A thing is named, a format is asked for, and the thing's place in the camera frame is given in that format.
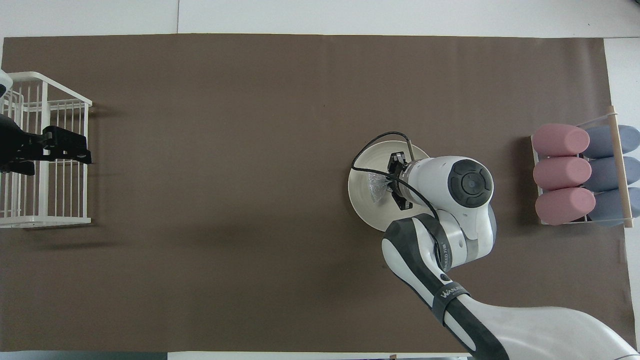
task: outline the white metal basket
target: white metal basket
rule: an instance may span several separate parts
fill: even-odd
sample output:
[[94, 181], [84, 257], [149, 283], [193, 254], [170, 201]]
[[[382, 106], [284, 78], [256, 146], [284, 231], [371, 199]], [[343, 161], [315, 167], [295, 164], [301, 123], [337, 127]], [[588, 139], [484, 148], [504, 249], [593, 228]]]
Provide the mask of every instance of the white metal basket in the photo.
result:
[[[37, 72], [9, 74], [13, 88], [0, 111], [28, 133], [55, 125], [87, 137], [91, 100]], [[87, 165], [72, 160], [36, 163], [36, 174], [0, 175], [0, 227], [88, 224]]]

